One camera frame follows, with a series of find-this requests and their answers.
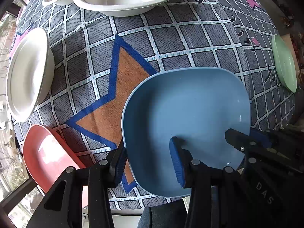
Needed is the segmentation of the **red square plastic plate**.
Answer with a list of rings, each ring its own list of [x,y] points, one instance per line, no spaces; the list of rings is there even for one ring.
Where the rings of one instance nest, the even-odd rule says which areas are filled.
[[[35,124],[27,131],[23,158],[32,178],[47,193],[60,174],[69,166],[85,165],[53,129]]]

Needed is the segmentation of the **green square plastic plate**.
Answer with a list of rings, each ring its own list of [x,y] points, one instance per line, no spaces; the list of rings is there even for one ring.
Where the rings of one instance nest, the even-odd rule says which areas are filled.
[[[285,88],[295,93],[297,90],[297,78],[291,51],[284,40],[277,34],[273,35],[271,44],[277,76]]]

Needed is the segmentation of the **grey checkered star tablecloth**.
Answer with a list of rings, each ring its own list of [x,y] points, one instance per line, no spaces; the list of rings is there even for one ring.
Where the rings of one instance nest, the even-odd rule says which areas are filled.
[[[292,117],[294,95],[274,67],[271,40],[278,31],[259,0],[171,0],[133,17],[42,1],[29,2],[17,35],[37,27],[47,31],[54,79],[30,118],[14,123],[20,144],[30,126],[41,124],[54,129],[87,166],[107,155],[110,145],[76,119],[108,94],[116,35],[157,72],[208,66],[235,73],[249,94],[253,128],[276,129]]]

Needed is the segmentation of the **blue square plastic plate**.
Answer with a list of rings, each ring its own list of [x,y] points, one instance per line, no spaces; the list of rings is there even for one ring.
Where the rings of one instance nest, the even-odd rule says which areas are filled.
[[[226,142],[228,129],[249,134],[249,97],[238,77],[215,67],[150,76],[132,91],[122,114],[123,141],[135,181],[159,197],[190,194],[176,178],[169,152],[173,136],[207,166],[237,169],[244,154]]]

